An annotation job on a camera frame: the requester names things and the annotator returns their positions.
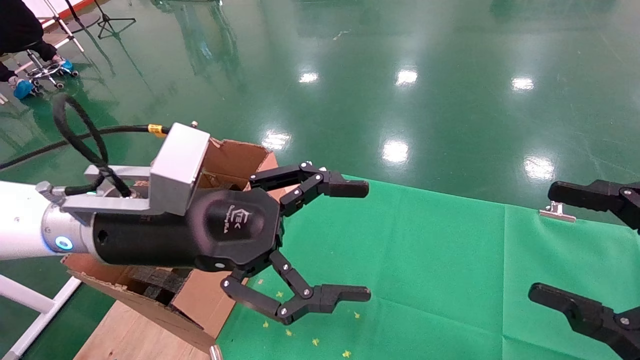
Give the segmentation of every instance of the white metal frame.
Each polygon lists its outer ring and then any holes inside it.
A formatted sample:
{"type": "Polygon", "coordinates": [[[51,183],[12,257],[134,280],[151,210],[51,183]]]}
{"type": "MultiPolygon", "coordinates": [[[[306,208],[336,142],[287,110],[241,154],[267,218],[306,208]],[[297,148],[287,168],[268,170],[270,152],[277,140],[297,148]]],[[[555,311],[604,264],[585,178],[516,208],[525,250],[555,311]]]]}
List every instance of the white metal frame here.
{"type": "Polygon", "coordinates": [[[71,277],[58,294],[53,299],[49,299],[41,293],[0,275],[0,296],[40,313],[40,316],[29,326],[2,360],[20,359],[81,283],[80,280],[71,277]]]}
{"type": "MultiPolygon", "coordinates": [[[[45,22],[42,23],[42,28],[46,29],[49,26],[55,24],[56,22],[60,25],[60,28],[67,33],[67,38],[62,40],[61,42],[54,44],[54,46],[56,47],[56,49],[59,49],[62,45],[73,41],[75,43],[75,45],[77,46],[77,48],[80,50],[81,53],[84,52],[83,47],[80,45],[80,43],[78,42],[78,40],[76,39],[76,37],[71,33],[71,31],[69,31],[69,28],[67,27],[67,25],[65,24],[64,21],[62,21],[62,18],[60,17],[60,15],[57,13],[56,9],[53,7],[53,5],[49,2],[49,0],[42,0],[47,7],[51,10],[51,13],[53,14],[52,17],[38,17],[38,20],[46,20],[45,22]]],[[[16,61],[16,63],[18,64],[19,68],[15,71],[15,72],[20,72],[20,71],[26,71],[27,68],[29,68],[30,66],[33,65],[33,61],[28,61],[27,63],[25,63],[24,65],[21,65],[18,61],[16,61]]],[[[0,105],[4,105],[6,102],[8,102],[9,100],[3,95],[0,94],[0,105]]]]}

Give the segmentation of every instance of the person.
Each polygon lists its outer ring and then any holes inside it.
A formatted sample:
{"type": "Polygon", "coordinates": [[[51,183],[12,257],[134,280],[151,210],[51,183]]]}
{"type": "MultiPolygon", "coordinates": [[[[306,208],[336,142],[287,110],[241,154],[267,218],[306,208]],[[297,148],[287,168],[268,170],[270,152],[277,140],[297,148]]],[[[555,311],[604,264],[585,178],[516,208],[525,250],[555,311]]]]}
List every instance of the person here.
{"type": "MultiPolygon", "coordinates": [[[[42,25],[22,0],[0,0],[0,8],[0,54],[29,49],[38,53],[43,61],[59,63],[69,71],[73,70],[71,61],[62,58],[53,45],[42,40],[42,25]]],[[[33,90],[29,81],[18,77],[1,62],[0,81],[9,83],[18,99],[25,98],[33,90]]]]}

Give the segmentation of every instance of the blue shoe cover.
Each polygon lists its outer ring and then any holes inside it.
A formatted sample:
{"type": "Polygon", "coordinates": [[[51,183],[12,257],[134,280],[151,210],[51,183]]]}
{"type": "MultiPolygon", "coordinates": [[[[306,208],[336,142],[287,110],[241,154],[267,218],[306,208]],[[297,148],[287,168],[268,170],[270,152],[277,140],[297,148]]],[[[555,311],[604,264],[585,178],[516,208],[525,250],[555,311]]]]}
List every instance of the blue shoe cover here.
{"type": "Polygon", "coordinates": [[[69,70],[70,72],[74,70],[74,64],[71,63],[71,61],[65,60],[65,62],[62,63],[62,67],[69,70]]]}
{"type": "Polygon", "coordinates": [[[33,90],[33,85],[26,80],[19,81],[13,90],[13,96],[22,100],[33,90]]]}

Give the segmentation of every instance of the green backdrop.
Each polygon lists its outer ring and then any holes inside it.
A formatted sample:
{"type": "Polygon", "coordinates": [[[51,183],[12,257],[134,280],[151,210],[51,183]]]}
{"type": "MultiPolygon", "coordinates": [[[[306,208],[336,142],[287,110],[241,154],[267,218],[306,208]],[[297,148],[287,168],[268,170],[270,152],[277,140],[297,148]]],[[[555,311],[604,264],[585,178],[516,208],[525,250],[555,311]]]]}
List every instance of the green backdrop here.
{"type": "MultiPolygon", "coordinates": [[[[366,199],[318,198],[286,226],[282,252],[311,285],[368,286],[371,301],[290,326],[236,306],[226,359],[618,359],[529,287],[640,306],[638,236],[618,225],[373,181],[366,199]]],[[[292,295],[272,269],[250,286],[292,295]]]]}

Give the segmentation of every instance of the black robotic gripper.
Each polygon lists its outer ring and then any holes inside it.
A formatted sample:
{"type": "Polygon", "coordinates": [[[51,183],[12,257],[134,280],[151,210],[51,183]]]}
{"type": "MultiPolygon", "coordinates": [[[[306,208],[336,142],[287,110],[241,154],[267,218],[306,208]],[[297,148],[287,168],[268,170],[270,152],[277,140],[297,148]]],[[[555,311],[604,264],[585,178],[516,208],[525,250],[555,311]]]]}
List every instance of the black robotic gripper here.
{"type": "Polygon", "coordinates": [[[293,215],[321,194],[330,197],[365,197],[369,184],[348,181],[339,173],[322,171],[310,163],[280,167],[254,174],[251,190],[211,192],[191,205],[190,228],[198,244],[210,249],[196,258],[205,271],[232,269],[222,280],[223,291],[235,301],[276,321],[290,324],[307,313],[332,313],[338,302],[368,301],[363,286],[310,286],[278,250],[284,234],[283,217],[293,215]],[[280,202],[267,192],[300,184],[280,202]],[[272,266],[294,296],[284,304],[242,284],[272,266]]]}
{"type": "MultiPolygon", "coordinates": [[[[550,200],[595,211],[611,211],[633,230],[640,228],[640,183],[618,184],[596,180],[582,186],[557,181],[550,200]]],[[[560,311],[572,330],[611,347],[623,360],[640,360],[640,307],[614,313],[601,302],[536,283],[529,299],[560,311]]]]}

